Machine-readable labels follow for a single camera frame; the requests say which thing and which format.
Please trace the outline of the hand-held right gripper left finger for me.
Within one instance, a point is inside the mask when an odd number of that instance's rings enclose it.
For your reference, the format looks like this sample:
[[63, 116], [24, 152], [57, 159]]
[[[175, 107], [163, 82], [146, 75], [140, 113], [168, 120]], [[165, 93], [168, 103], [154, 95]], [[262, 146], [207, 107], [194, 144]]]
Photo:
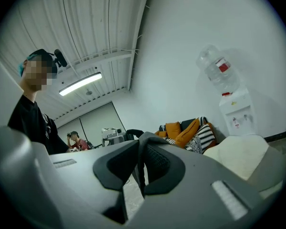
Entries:
[[39, 229], [132, 229], [123, 186], [123, 159], [137, 151], [127, 141], [86, 153], [50, 156], [24, 134], [0, 127], [0, 190]]

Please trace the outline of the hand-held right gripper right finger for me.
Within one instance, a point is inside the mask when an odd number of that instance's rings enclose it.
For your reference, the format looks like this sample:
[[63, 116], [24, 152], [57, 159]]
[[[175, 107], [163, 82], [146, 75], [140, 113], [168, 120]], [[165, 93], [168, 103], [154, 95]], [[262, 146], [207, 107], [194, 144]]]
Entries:
[[251, 224], [259, 193], [219, 162], [167, 144], [149, 143], [142, 161], [148, 185], [133, 229], [230, 229]]

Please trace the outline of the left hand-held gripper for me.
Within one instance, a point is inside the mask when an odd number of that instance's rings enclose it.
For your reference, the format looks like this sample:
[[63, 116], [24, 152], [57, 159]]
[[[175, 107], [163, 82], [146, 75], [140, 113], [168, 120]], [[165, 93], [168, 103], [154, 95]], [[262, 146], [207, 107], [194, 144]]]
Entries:
[[103, 128], [102, 129], [102, 146], [108, 141], [108, 146], [118, 144], [125, 141], [124, 133], [120, 128]]

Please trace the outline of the white sofa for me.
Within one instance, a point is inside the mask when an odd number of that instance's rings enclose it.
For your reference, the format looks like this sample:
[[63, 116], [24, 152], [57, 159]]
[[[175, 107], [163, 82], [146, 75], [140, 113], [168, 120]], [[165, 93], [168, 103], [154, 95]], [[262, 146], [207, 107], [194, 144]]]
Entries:
[[204, 155], [253, 186], [263, 198], [278, 192], [286, 176], [284, 156], [259, 135], [229, 136]]

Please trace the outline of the patterned grey cushion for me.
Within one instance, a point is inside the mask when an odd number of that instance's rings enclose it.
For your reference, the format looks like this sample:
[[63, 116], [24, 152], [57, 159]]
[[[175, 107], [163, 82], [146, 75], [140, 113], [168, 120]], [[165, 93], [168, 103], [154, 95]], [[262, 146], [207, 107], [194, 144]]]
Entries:
[[195, 152], [195, 153], [202, 153], [202, 145], [199, 136], [194, 136], [184, 147], [186, 150]]

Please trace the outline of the large orange cushion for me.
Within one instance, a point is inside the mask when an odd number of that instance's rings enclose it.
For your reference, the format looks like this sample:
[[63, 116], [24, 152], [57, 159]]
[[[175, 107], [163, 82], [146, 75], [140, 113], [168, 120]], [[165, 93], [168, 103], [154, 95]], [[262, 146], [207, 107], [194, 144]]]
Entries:
[[184, 148], [185, 145], [194, 137], [199, 126], [199, 119], [193, 120], [189, 126], [176, 137], [175, 144], [180, 148]]

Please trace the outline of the striped black white cushion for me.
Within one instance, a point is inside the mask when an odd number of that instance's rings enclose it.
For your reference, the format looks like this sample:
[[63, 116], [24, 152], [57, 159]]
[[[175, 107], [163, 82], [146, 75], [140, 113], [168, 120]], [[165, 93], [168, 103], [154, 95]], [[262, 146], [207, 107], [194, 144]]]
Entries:
[[216, 146], [217, 140], [211, 123], [206, 123], [201, 126], [196, 134], [200, 138], [202, 153], [204, 153], [207, 149]]

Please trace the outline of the long ceiling light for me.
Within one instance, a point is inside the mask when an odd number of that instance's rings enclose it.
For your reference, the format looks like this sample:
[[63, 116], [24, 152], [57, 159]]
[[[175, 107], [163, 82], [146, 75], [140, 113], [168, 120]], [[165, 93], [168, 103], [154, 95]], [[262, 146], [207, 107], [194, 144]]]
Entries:
[[89, 76], [82, 78], [82, 79], [68, 85], [67, 87], [59, 90], [59, 95], [65, 96], [65, 95], [67, 95], [67, 94], [69, 94], [69, 93], [71, 93], [71, 92], [73, 92], [73, 91], [75, 91], [81, 87], [84, 87], [90, 83], [93, 83], [93, 82], [95, 82], [101, 78], [102, 78], [102, 74], [100, 72], [89, 75]]

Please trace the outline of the small orange cushion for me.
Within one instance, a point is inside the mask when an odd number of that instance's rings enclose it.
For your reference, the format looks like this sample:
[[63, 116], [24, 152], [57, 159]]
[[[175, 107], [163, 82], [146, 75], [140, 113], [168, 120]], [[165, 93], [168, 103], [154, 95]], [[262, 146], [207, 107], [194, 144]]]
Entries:
[[167, 135], [170, 139], [176, 139], [177, 136], [181, 133], [181, 127], [179, 122], [166, 123], [165, 128], [167, 131]]

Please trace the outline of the dark navy cushion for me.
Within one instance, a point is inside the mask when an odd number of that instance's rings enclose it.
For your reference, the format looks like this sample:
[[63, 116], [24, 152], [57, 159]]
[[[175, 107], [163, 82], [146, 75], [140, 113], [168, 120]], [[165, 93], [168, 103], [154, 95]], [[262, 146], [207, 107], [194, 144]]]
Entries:
[[194, 119], [190, 119], [190, 120], [182, 121], [180, 123], [181, 132], [183, 132], [194, 120], [195, 120], [195, 118]]

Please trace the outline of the person in black shirt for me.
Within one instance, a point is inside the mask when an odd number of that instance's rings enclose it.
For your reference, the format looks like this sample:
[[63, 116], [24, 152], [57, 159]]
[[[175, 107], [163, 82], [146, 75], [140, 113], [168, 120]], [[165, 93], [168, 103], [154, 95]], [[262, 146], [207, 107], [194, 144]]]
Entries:
[[8, 127], [22, 132], [32, 142], [43, 144], [49, 155], [66, 153], [69, 149], [58, 136], [55, 122], [41, 112], [36, 102], [24, 95], [13, 111]]

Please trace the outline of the white water dispenser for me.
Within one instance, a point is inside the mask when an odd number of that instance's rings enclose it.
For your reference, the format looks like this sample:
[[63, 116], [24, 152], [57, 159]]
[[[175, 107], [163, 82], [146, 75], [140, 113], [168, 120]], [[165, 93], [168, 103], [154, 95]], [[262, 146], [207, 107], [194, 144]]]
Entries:
[[257, 124], [251, 95], [245, 86], [234, 93], [223, 95], [219, 108], [226, 122], [229, 135], [256, 135]]

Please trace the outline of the clear water bottle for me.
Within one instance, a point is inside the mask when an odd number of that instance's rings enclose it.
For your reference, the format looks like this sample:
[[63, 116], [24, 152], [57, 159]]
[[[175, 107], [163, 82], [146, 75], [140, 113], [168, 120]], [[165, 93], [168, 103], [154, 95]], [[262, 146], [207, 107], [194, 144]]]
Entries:
[[215, 46], [205, 46], [199, 53], [196, 64], [221, 95], [232, 94], [239, 88], [239, 77], [234, 68]]

